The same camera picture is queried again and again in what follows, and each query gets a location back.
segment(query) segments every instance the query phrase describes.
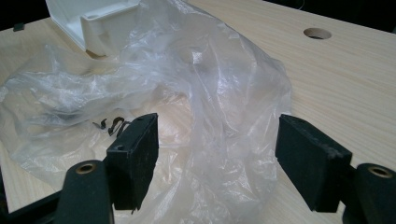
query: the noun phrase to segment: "light wood surface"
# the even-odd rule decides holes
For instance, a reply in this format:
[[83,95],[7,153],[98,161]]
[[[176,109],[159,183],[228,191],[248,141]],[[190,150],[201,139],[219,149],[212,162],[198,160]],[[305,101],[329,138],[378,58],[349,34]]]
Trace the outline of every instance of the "light wood surface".
[[[292,114],[306,119],[354,154],[352,165],[382,164],[396,170],[396,35],[260,0],[190,0],[225,21],[287,69]],[[321,28],[325,40],[304,35]],[[25,30],[0,32],[0,83],[51,43],[85,54],[50,19]],[[53,190],[11,161],[0,146],[11,211]],[[312,213],[279,168],[262,223],[342,223],[337,214]]]

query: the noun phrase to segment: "white plastic part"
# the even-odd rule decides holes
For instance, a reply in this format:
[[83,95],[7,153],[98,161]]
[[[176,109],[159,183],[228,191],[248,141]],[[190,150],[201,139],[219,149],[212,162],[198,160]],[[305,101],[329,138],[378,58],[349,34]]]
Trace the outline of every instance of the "white plastic part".
[[46,0],[52,20],[83,50],[115,55],[134,27],[140,0]]

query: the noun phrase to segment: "plastic bag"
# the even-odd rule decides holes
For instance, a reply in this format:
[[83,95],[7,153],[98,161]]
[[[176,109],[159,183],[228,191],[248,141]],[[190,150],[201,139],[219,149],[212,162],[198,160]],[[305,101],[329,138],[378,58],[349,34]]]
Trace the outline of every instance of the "plastic bag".
[[46,46],[0,88],[0,137],[32,175],[62,187],[114,141],[93,125],[159,114],[160,156],[140,211],[119,223],[254,223],[276,182],[290,83],[222,21],[179,0],[143,0],[119,61]]

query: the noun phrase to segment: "round hole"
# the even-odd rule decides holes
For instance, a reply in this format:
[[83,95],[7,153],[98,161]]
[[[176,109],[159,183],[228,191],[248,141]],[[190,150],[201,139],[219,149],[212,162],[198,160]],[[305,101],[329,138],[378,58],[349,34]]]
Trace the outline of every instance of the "round hole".
[[304,34],[313,39],[329,39],[332,37],[332,33],[319,28],[308,28],[304,30]]
[[98,17],[98,15],[89,15],[89,16],[87,16],[87,19],[88,20],[92,20],[92,19],[95,19],[97,17]]
[[85,164],[80,165],[76,169],[76,173],[78,173],[79,175],[85,175],[87,173],[92,172],[95,168],[96,168],[96,164],[94,164],[94,163],[85,163]]
[[374,174],[374,175],[378,175],[379,177],[382,178],[392,178],[392,173],[389,172],[388,170],[379,167],[379,166],[371,166],[369,167],[369,171]]
[[124,146],[116,146],[116,150],[123,151]]

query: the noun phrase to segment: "hole in table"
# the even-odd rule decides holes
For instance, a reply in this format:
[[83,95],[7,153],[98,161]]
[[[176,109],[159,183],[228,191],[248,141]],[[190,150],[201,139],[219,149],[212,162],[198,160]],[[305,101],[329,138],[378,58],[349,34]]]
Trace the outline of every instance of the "hole in table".
[[332,33],[320,28],[308,28],[304,30],[304,34],[313,39],[329,39],[332,37]]

